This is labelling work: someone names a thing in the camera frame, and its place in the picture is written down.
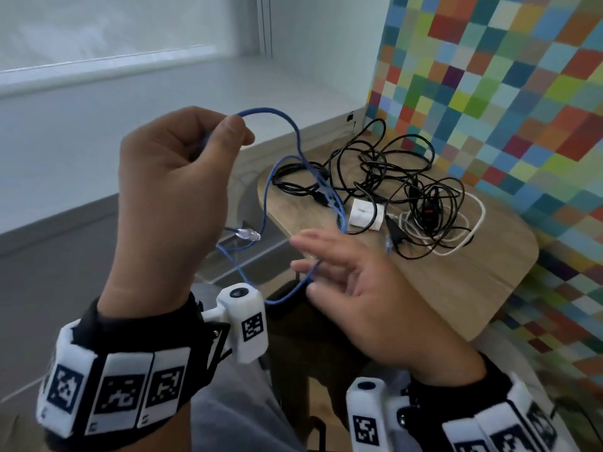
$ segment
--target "person's right hand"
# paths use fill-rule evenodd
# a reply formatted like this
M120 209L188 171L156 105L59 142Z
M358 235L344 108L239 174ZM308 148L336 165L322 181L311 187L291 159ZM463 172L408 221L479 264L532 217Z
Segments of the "person's right hand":
M423 383L461 386L486 374L479 354L413 288L383 252L354 236L308 229L291 245L322 263L306 295L368 357L409 369ZM307 273L313 260L291 268Z

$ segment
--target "person's left hand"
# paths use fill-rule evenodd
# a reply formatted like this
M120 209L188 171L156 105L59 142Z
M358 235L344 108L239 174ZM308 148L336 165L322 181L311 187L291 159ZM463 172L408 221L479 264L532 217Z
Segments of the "person's left hand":
M205 150L190 162L195 144L209 131L213 134ZM253 141L241 117L195 106L166 114L124 138L117 250L103 292L105 297L107 291L112 292L109 296L125 295L128 311L121 315L132 316L132 301L155 296L175 296L182 302L224 229L236 156L242 145ZM99 311L119 316L114 307L106 310L107 303L115 306L116 301L101 297Z

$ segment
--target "person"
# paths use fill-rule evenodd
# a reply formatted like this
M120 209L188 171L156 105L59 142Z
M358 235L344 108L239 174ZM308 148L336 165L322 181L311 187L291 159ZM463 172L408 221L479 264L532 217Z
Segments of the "person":
M209 131L204 151L190 162L192 146ZM159 316L187 301L195 272L222 234L237 154L253 141L241 117L198 107L166 114L124 138L117 248L96 306L100 316ZM417 384L438 390L463 390L486 378L484 357L431 309L387 254L325 229L304 230L291 237L291 245L323 261L307 298L366 356L408 370ZM296 260L291 268L307 273L314 263ZM405 450L415 449L416 442ZM305 449L259 365L226 359L192 402L161 428L120 450Z

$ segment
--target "tangled black cable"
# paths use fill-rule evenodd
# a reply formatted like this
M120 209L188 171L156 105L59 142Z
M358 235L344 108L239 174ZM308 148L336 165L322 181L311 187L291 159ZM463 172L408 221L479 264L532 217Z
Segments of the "tangled black cable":
M382 125L382 133L377 142L371 144L360 136L365 134L374 123ZM365 198L373 204L373 216L369 223L356 231L348 231L348 234L361 234L367 231L378 216L378 204L384 205L385 221L388 227L389 236L392 242L392 248L402 258L407 260L416 260L426 257L437 247L454 249L456 246L448 245L450 232L453 230L470 231L470 228L456 225L456 218L459 214L459 208L463 204L465 189L463 183L456 178L447 177L441 180L434 180L425 173L433 166L435 150L433 145L425 137L418 134L405 134L398 136L387 143L382 149L377 149L385 136L385 121L383 119L374 119L367 124L362 131L348 141L342 148L331 152L324 163L311 162L320 175L329 181L331 187L337 194L343 193L345 197L341 199L345 205L350 198ZM431 153L429 158L425 154L409 151L399 148L393 148L393 144L403 142L406 138L415 138L426 144ZM346 183L341 170L341 158L344 152L358 152L359 168L364 173L362 181L354 181L351 187ZM409 169L388 161L388 155L402 153L421 159L425 165L416 169ZM283 192L294 196L312 196L318 203L328 206L327 198L319 190L317 183L303 187L293 182L285 181L285 177L290 174L305 170L302 163L288 163L279 167L273 177L272 184ZM334 175L339 179L341 185L334 184ZM398 181L400 186L390 196L382 196L377 189L384 181ZM445 181L452 181L455 187L445 184ZM404 197L396 198L400 190L404 191ZM388 216L387 209L390 204L407 204L409 210L403 212L405 219L400 219L399 223L394 222L391 216ZM337 217L337 226L341 229L341 217ZM400 245L407 242L410 245L426 248L426 252L418 256L408 256L400 251Z

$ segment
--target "colorful mosaic wall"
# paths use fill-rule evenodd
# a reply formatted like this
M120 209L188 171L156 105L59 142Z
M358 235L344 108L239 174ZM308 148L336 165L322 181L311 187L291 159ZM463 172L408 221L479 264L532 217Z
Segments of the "colorful mosaic wall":
M392 0L367 109L531 225L538 264L494 326L599 401L602 19L603 0Z

